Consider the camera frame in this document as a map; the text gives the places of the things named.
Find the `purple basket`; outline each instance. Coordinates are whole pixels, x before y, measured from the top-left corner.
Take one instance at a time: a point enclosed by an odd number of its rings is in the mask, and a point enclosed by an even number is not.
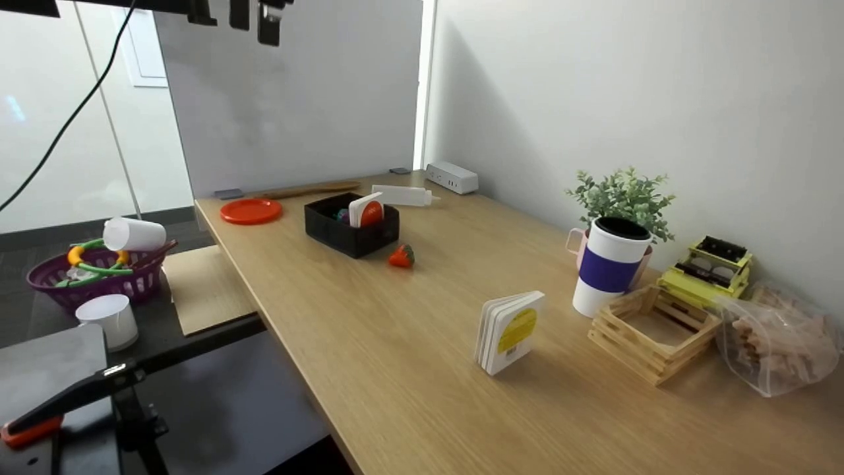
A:
[[[33,266],[27,275],[27,283],[28,287],[48,294],[65,312],[74,312],[85,302],[106,294],[124,294],[131,304],[143,304],[160,290],[160,263],[173,245],[176,244],[168,244],[155,250],[130,254],[131,275],[102,278],[74,287],[56,287],[56,283],[61,283],[70,269],[64,254]],[[115,254],[111,254],[107,248],[90,248],[85,250],[85,262],[93,266],[111,266],[115,262]]]

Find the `yellow sticker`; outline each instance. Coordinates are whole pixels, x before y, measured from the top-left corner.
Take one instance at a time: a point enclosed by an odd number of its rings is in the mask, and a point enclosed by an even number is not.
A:
[[[499,353],[516,349],[536,327],[536,310],[521,310],[501,333]]]

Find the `basket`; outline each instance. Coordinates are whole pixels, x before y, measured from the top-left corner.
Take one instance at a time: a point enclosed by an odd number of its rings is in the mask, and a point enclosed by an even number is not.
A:
[[[130,254],[131,275],[102,278],[74,287],[56,287],[56,283],[61,283],[70,269],[65,256],[56,256],[33,266],[27,275],[27,283],[32,290],[49,296],[65,312],[74,312],[85,302],[106,294],[124,294],[131,304],[143,304],[160,290],[160,263],[173,245],[176,244],[170,240],[168,245],[155,250],[133,250]],[[90,248],[85,250],[85,258],[94,266],[111,266],[115,262],[115,254],[111,254],[107,248]]]
[[[640,287],[612,302],[591,321],[588,339],[654,386],[677,374],[710,349],[719,319],[662,287]]]

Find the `black cable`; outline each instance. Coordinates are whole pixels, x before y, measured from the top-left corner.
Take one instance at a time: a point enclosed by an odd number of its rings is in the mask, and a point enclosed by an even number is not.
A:
[[[37,167],[32,170],[32,174],[19,186],[15,193],[10,193],[7,201],[3,201],[0,211],[6,211],[6,208],[28,188],[28,182],[42,171],[42,167],[44,167],[48,159],[52,157],[58,141],[64,137],[64,131],[74,125],[74,118],[79,116],[79,110],[87,105],[87,101],[90,101],[90,97],[100,91],[100,85],[106,83],[106,77],[107,77],[107,71],[111,71],[111,67],[112,67],[115,50],[118,50],[118,44],[120,44],[120,36],[124,36],[124,33],[127,33],[127,26],[130,26],[130,19],[131,19],[131,14],[133,14],[133,2],[136,2],[136,0],[131,0],[131,5],[130,5],[130,10],[127,10],[127,19],[124,19],[120,30],[118,30],[115,36],[112,36],[111,59],[107,59],[100,79],[98,79],[94,88],[85,96],[85,101],[77,105],[77,110],[64,121],[64,128],[58,130],[58,135],[52,137],[49,149],[44,150],[44,157],[42,157],[42,159],[37,162]]]

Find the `red lid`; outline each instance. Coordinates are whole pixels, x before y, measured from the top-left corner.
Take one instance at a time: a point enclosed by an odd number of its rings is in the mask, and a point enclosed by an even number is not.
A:
[[[282,205],[276,201],[243,199],[222,205],[218,216],[232,225],[263,225],[280,219]]]

